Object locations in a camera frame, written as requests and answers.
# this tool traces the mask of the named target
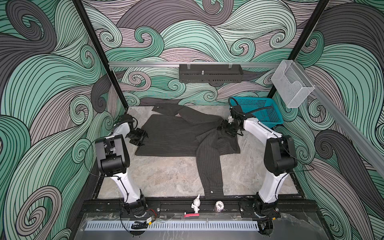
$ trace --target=black frame pole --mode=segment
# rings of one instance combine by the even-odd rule
[[[101,47],[101,44],[99,42],[99,39],[97,38],[96,32],[95,32],[95,30],[91,24],[91,20],[89,19],[88,14],[85,11],[84,5],[83,5],[81,0],[72,0],[72,2],[73,2],[74,6],[77,10],[77,13],[79,14],[79,16],[81,18],[81,21],[84,24],[85,30],[87,30],[87,32],[88,32],[89,38],[91,39],[97,54],[100,57],[100,60],[101,60],[103,66],[105,68],[105,71],[107,72],[108,77],[109,77],[110,81],[112,82],[112,85],[116,90],[116,93],[118,94],[118,97],[119,97],[119,99],[120,99],[120,101],[121,101],[121,103],[125,109],[125,112],[127,112],[128,108],[129,108],[127,100],[125,100],[124,94],[121,91],[121,88],[119,86],[119,82],[118,82],[115,74],[109,68],[107,56],[105,55],[105,52],[104,52],[103,48]]]
[[[288,60],[295,60],[301,51],[301,48],[304,46],[305,42],[311,35],[314,27],[319,21],[320,16],[322,15],[324,9],[327,7],[329,0],[320,0],[316,5],[316,8],[313,10],[312,15],[308,19],[308,23],[305,25],[303,32],[301,33],[299,40],[297,40],[295,46],[292,49],[291,54],[288,57]],[[276,88],[272,86],[271,90],[268,93],[267,98],[273,98],[275,95]]]

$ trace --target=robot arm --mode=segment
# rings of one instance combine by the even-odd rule
[[[99,171],[116,182],[124,196],[124,207],[134,215],[141,216],[146,210],[146,201],[140,188],[134,183],[129,171],[130,159],[127,143],[141,144],[146,132],[133,129],[132,116],[125,114],[109,136],[95,141]]]
[[[239,129],[253,134],[265,145],[264,165],[268,170],[262,188],[256,195],[255,211],[263,215],[277,204],[278,193],[289,172],[297,166],[295,144],[291,136],[283,136],[262,124],[251,113],[244,113],[240,105],[230,108],[229,121],[221,124],[228,136],[235,137]]]
[[[288,172],[297,165],[293,138],[273,131],[257,118],[244,120],[243,127],[265,145],[264,165],[268,172],[258,195],[263,203],[274,203]]]

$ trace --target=dark gray jacket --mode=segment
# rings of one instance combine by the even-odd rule
[[[223,197],[220,155],[240,153],[237,137],[228,137],[217,127],[223,118],[198,112],[186,106],[159,103],[154,114],[143,125],[148,138],[137,149],[138,156],[196,156],[197,170],[205,197]]]

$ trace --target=white vent grille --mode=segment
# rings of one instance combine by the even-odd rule
[[[123,221],[130,230],[134,221]],[[168,220],[154,222],[141,231],[259,231],[256,221],[201,221],[201,220]],[[125,231],[120,221],[88,221],[85,231]]]

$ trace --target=gray marble surface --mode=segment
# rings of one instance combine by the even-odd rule
[[[141,127],[152,114],[153,107],[130,107],[128,113],[134,116]],[[202,113],[229,115],[228,106],[191,106]],[[220,156],[224,195],[254,195],[262,186],[266,173],[263,163],[264,146],[253,135],[244,131],[238,137],[240,154]],[[132,177],[146,197],[176,197],[204,195],[197,172],[196,157],[148,157],[135,156],[136,146],[128,144],[131,158],[129,167]],[[297,190],[289,176],[281,187],[280,194],[296,194]],[[105,178],[99,192],[99,199],[120,197],[115,182]]]

